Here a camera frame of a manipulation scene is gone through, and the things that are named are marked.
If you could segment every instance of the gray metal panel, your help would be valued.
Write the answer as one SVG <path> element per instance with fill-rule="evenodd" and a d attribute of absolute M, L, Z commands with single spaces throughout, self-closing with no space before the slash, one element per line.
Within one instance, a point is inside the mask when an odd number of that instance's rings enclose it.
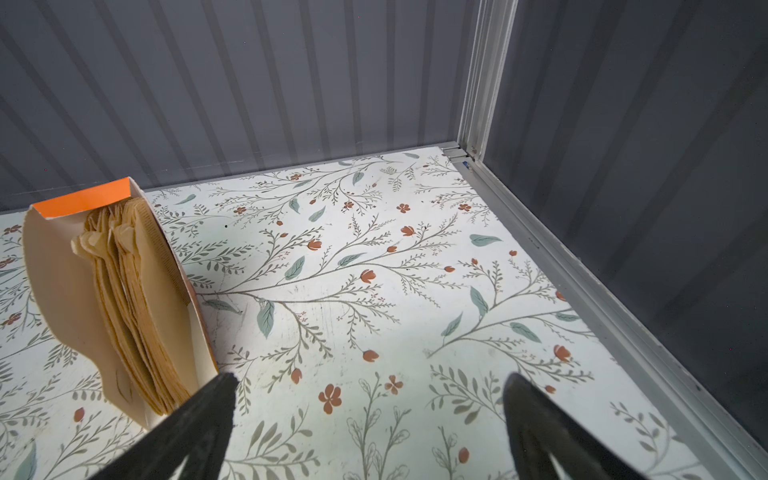
<path fill-rule="evenodd" d="M 5 2 L 0 208 L 454 140 L 476 6 Z"/>
<path fill-rule="evenodd" d="M 765 3 L 521 12 L 482 164 L 765 447 Z"/>
<path fill-rule="evenodd" d="M 456 167 L 505 227 L 521 239 L 521 246 L 572 302 L 601 343 L 669 419 L 714 478 L 765 478 L 766 452 L 682 367 L 676 356 L 484 164 Z M 764 259 L 758 260 L 756 267 L 760 268 Z M 756 294 L 761 287 L 754 284 L 748 293 Z M 722 303 L 714 303 L 722 308 Z M 763 375 L 760 372 L 757 378 L 754 374 L 752 377 L 760 380 Z M 760 382 L 755 383 L 753 390 L 764 398 Z"/>

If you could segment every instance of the floral pattern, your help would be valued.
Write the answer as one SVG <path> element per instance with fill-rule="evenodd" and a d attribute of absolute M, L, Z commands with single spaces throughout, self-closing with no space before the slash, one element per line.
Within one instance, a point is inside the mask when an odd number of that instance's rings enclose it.
<path fill-rule="evenodd" d="M 645 475 L 711 478 L 438 148 L 149 196 L 240 379 L 220 478 L 512 480 L 513 371 Z M 22 219 L 0 217 L 0 475 L 85 478 L 143 433 L 45 327 Z"/>

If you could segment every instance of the gray corrugated wall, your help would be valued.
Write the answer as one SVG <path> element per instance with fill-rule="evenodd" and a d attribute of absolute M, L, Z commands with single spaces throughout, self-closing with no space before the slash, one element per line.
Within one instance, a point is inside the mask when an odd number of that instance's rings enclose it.
<path fill-rule="evenodd" d="M 456 139 L 474 0 L 0 5 L 0 210 Z"/>
<path fill-rule="evenodd" d="M 486 164 L 768 445 L 768 3 L 518 8 Z"/>

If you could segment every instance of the metal corner frame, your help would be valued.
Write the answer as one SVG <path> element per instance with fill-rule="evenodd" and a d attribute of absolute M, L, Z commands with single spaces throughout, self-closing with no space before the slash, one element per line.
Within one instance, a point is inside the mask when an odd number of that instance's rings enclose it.
<path fill-rule="evenodd" d="M 480 0 L 458 143 L 470 157 L 485 151 L 509 38 L 520 0 Z"/>
<path fill-rule="evenodd" d="M 713 477 L 768 478 L 768 454 L 741 424 L 485 165 L 463 160 L 461 175 Z"/>

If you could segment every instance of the paper box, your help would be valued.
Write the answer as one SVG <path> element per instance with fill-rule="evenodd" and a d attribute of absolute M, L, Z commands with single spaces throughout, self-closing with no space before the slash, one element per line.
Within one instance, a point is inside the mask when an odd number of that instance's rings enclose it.
<path fill-rule="evenodd" d="M 137 197 L 146 198 L 132 178 L 124 178 L 33 204 L 24 219 L 23 242 L 29 283 L 51 332 L 58 341 L 93 361 L 101 374 L 102 390 L 107 400 L 136 423 L 150 429 L 163 417 L 154 413 L 141 398 L 112 347 L 94 291 L 91 265 L 73 253 L 70 244 L 72 238 L 83 233 L 88 212 L 125 198 Z M 176 253 L 174 259 L 182 278 L 186 279 Z M 188 307 L 189 341 L 194 361 L 184 365 L 184 368 L 193 371 L 179 373 L 193 381 L 197 377 L 197 388 L 190 392 L 194 394 L 218 374 L 218 368 L 200 306 L 189 281 L 187 293 L 191 299 Z"/>

